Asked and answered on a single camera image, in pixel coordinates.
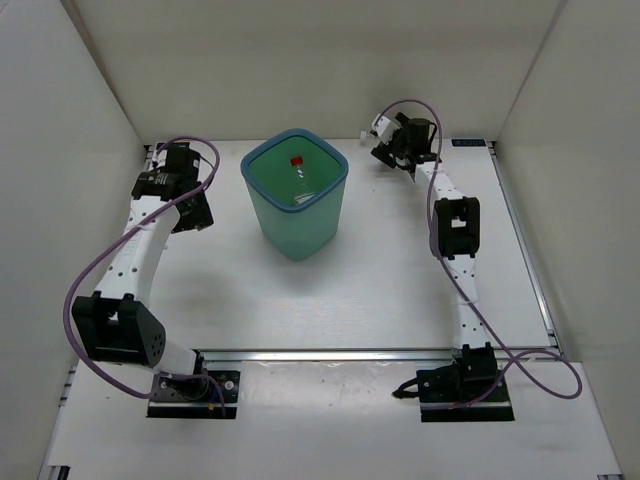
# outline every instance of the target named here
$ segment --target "white enclosure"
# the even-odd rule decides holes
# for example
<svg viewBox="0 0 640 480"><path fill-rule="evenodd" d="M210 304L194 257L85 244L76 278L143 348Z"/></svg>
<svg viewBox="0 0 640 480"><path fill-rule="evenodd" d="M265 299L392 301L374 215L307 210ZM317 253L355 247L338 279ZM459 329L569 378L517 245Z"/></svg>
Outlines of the white enclosure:
<svg viewBox="0 0 640 480"><path fill-rule="evenodd" d="M218 437L221 430L215 428L224 429L230 442L244 445L245 453L260 452L260 437L241 438L243 431L244 438L251 435L252 419L266 429L263 442L295 438L292 422L260 418L261 409L268 406L277 415L281 407L274 402L290 400L286 392L293 388L291 382L321 371L331 372L326 374L335 385L325 391L312 381L306 384L307 393L298 392L291 405L294 417L309 418L309 428L320 428L326 439L342 435L342 422L359 428L364 440L354 434L348 447L356 459L373 452L380 464L360 469L328 440L314 445L301 439L290 451L279 451L273 443L255 457L258 463L234 460L216 473L255 478L266 472L265 478L284 479L315 467L317 478L389 478L398 472L391 468L393 462L405 459L417 465L414 470L402 464L407 478L427 473L432 478L507 478L544 465L542 476L595 480L619 473L617 457L626 478L640 479L635 405L640 393L640 256L635 251L640 234L635 205L640 180L635 146L640 130L639 32L636 0L0 0L0 182L5 207L0 477L37 477L74 362L61 325L66 289L122 231L143 143L184 133L225 141L221 151L227 163L217 179L222 183L209 192L216 224L200 234L172 236L152 305L159 315L170 317L162 321L181 341L231 350L225 358L245 360L248 385L255 381L243 394L246 417L235 427L230 423L212 429L197 422L150 427L144 422L149 420L144 402L117 394L80 368L45 463L75 465L71 479L98 478L97 471L125 457L118 478L211 473L208 466L215 470L216 463L236 454L228 445L199 450L201 442ZM482 235L488 243L478 261L486 272L478 280L481 304L512 347L554 348L548 334L555 328L568 358L582 364L579 371L588 381L579 401L558 403L514 370L507 378L518 422L513 428L492 425L486 436L484 430L471 429L465 437L467 427L460 425L425 434L410 425L406 405L398 408L388 396L378 402L358 388L344 391L345 385L354 385L354 371L360 367L366 372L363 378L394 386L415 370L413 361L387 367L373 362L380 359L377 355L393 357L385 349L409 349L406 359L424 349L442 359L450 347L446 323L437 320L444 315L446 283L428 259L414 255L423 241L427 255L422 199L409 193L414 186L406 176L378 166L355 140L332 141L352 163L342 220L363 224L349 229L343 223L334 243L322 252L326 261L316 260L324 269L324 284L322 279L305 280L300 267L282 264L268 245L255 240L261 237L241 242L259 233L238 167L251 146L291 127L328 139L355 139L377 111L404 97L432 104L447 138L497 141L497 159L489 149L455 154L445 143L445 154L461 159L450 169L452 178L465 193L486 202ZM402 110L423 115L414 107ZM374 185L380 185L378 191ZM513 204L505 202L503 191ZM394 202L408 203L410 211L399 214ZM395 230L377 225L378 214ZM512 224L514 217L523 226L522 237ZM384 233L388 237L382 245L379 238L360 242L360 235ZM374 259L377 248L390 249L394 242L404 242L411 258L398 250L387 264L367 260ZM223 258L213 257L218 247ZM533 258L529 265L526 247ZM237 285L249 278L234 265L263 270L253 277L255 284L214 288L225 280ZM501 275L509 268L516 271L513 282ZM278 278L260 290L273 272ZM402 285L404 272L409 290ZM546 303L536 272L554 325L543 318ZM395 295L389 302L382 301L379 283L373 284L386 274L393 279L390 291ZM90 279L84 292L96 281L97 276ZM305 281L306 296L297 301L292 296L293 303L287 303L287 286ZM175 284L180 287L172 289ZM355 291L336 295L348 285L355 285ZM217 297L203 296L213 291ZM242 301L238 292L255 292L256 298L247 294ZM260 303L268 295L278 300ZM297 308L301 302L307 302L302 313ZM328 331L311 323L296 325L296 320L312 319L308 313L320 304L328 305L325 317L333 322ZM375 308L362 313L367 304ZM219 305L213 325L207 323L209 311ZM281 323L274 318L279 311L286 314ZM393 325L396 329L385 327L384 317L398 314L403 316ZM177 318L182 315L188 318ZM254 324L243 331L243 321ZM358 331L365 322L370 328ZM268 362L331 362L323 352L336 349L369 353L363 354L366 358L341 353L363 364L339 367ZM259 366L256 360L267 363ZM535 366L551 384L569 390L572 384L561 368L556 363ZM147 386L148 378L140 372L124 375L134 383L142 378L141 388ZM271 376L282 388L273 396L265 391ZM316 405L323 393L328 403ZM341 421L329 416L334 397ZM382 410L387 407L397 424L385 423ZM377 420L358 423L369 414ZM117 416L121 423L115 422ZM376 432L391 429L391 438L399 438L403 432L394 430L398 425L413 432L416 442L383 462L390 450ZM88 435L92 428L100 433ZM164 429L167 436L178 433L171 440L157 440L154 435ZM416 448L432 442L440 443L429 455ZM458 462L448 456L456 447L474 452L474 442L486 455L489 445L501 446L509 456L503 469L495 467L499 458L489 462L486 455L472 454ZM104 456L92 459L96 451ZM211 458L202 461L208 451ZM314 453L324 463L314 463ZM162 463L139 469L136 460L162 462L170 456L191 463L186 470L177 465L176 471L167 471ZM281 469L267 464L273 458L282 460ZM475 471L473 466L482 461L491 466L485 463ZM579 468L570 470L571 464ZM336 465L344 470L334 470Z"/></svg>

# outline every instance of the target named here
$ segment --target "black bracket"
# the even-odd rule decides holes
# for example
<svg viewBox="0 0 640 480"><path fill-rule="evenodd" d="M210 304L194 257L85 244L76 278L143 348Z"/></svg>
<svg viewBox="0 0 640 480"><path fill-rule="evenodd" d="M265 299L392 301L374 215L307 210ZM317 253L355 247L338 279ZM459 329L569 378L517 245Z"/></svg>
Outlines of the black bracket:
<svg viewBox="0 0 640 480"><path fill-rule="evenodd" d="M454 226L459 220L462 225ZM453 260L456 255L472 258L480 248L480 202L475 197L443 198L433 205L429 237L431 253Z"/></svg>
<svg viewBox="0 0 640 480"><path fill-rule="evenodd" d="M153 368L166 343L162 324L141 302L126 294L122 300L76 297L71 314L87 355L96 362Z"/></svg>

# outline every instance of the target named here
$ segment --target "container rim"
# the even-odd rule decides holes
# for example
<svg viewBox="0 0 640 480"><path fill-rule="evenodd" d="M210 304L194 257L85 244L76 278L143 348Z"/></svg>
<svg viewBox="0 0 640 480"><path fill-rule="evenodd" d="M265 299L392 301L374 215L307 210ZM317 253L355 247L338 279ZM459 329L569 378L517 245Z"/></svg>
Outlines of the container rim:
<svg viewBox="0 0 640 480"><path fill-rule="evenodd" d="M322 190L320 193L314 195L313 198L304 202L301 205L287 205L286 203L280 202L279 200L275 199L273 196L269 195L269 193L253 178L253 176L249 174L249 165L251 164L251 162L253 162L256 158L258 158L267 150L270 150L271 148L275 147L279 143L282 143L285 140L288 140L289 138L292 138L292 137L303 137L309 140L311 143L315 144L317 147L321 148L327 154L329 154L336 162L338 162L338 164L340 164L340 167L342 169L342 171L340 172L340 175L333 182L331 182L327 186L327 188ZM240 170L242 172L242 176L244 177L245 181L256 192L258 192L262 198L264 198L266 201L268 201L278 210L284 213L298 213L303 210L306 210L309 207L312 207L314 204L316 204L317 202L322 200L325 196L327 196L329 193L331 193L331 191L334 188L340 185L340 183L342 183L345 180L345 178L347 177L347 174L349 173L349 163L347 162L347 159L344 158L344 155L342 155L338 150L333 148L325 140L318 137L316 134L311 133L309 130L305 130L304 128L292 128L290 130L286 130L276 135L275 137L267 140L257 148L247 153L245 157L242 159L242 162L240 164Z"/></svg>

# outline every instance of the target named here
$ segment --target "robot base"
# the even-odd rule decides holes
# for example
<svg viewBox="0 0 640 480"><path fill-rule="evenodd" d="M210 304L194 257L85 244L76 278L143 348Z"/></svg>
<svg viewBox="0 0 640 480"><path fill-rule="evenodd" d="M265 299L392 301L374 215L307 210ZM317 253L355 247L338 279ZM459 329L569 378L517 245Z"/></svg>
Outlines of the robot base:
<svg viewBox="0 0 640 480"><path fill-rule="evenodd" d="M237 370L210 370L208 374L218 382L224 395L225 419L233 420L238 411L240 372ZM147 406L148 418L223 419L219 401L215 401L213 410L209 409L213 393L210 385L205 385L200 392L189 396L174 388L170 380L156 377L154 382L154 394Z"/></svg>
<svg viewBox="0 0 640 480"><path fill-rule="evenodd" d="M466 385L463 396L455 382L453 366L435 370L418 370L418 398L423 423L430 422L510 422L515 420L507 383L502 382L491 394L470 407L454 409L434 409L444 405L471 400L486 392L493 382L482 382L470 387Z"/></svg>

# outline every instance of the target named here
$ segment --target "black motor joint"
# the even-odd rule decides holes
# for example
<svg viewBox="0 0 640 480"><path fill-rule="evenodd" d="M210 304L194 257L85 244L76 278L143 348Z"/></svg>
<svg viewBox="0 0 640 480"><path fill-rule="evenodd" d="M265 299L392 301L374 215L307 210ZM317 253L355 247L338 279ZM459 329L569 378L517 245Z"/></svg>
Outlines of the black motor joint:
<svg viewBox="0 0 640 480"><path fill-rule="evenodd" d="M479 397L491 388L500 374L493 348L489 343L454 354L453 363L433 370L420 370L416 378L403 383L392 393L395 398L423 397L432 402L461 403ZM408 390L417 386L418 390Z"/></svg>
<svg viewBox="0 0 640 480"><path fill-rule="evenodd" d="M436 160L431 145L438 127L425 118L409 118L403 113L398 113L395 119L400 128L388 143L381 142L371 150L371 155L391 168L407 170L414 178L416 165Z"/></svg>
<svg viewBox="0 0 640 480"><path fill-rule="evenodd" d="M201 185L198 182L200 154L189 148L188 143L175 143L166 149L167 156L162 165L138 176L131 195L134 199L142 196L156 196L168 202L193 191ZM176 205L180 220L172 233L188 230L202 230L213 225L213 216L204 192Z"/></svg>

